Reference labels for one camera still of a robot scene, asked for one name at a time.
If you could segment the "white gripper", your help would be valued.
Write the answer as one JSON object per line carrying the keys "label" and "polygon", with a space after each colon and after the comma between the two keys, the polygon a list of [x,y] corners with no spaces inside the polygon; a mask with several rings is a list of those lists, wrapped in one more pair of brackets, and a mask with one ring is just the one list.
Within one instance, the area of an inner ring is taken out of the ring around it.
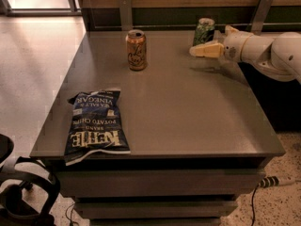
{"label": "white gripper", "polygon": [[217,40],[199,44],[189,49],[190,55],[193,57],[218,58],[224,54],[228,60],[241,62],[243,47],[247,39],[252,36],[252,33],[240,31],[231,25],[227,25],[225,35],[223,44]]}

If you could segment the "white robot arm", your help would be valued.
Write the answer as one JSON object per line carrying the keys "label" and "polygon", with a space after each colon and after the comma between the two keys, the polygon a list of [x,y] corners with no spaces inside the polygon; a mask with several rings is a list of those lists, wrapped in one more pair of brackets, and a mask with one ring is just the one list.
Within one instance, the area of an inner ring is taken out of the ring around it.
{"label": "white robot arm", "polygon": [[270,38],[226,26],[222,42],[213,40],[190,48],[193,57],[218,58],[244,62],[261,74],[280,81],[301,83],[301,34],[285,32]]}

